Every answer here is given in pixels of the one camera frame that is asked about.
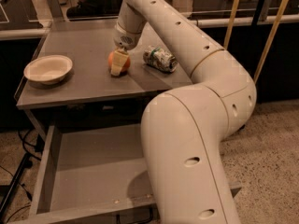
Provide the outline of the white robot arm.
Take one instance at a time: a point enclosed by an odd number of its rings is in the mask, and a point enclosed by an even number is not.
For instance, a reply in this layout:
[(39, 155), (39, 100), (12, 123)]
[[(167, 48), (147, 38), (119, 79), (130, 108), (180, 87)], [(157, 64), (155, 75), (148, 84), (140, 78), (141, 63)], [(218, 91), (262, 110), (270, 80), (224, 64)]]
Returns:
[(256, 104), (255, 84), (220, 44), (164, 0), (122, 0), (114, 41), (133, 49), (149, 24), (191, 80), (153, 98), (141, 144), (162, 224), (241, 224), (219, 146)]

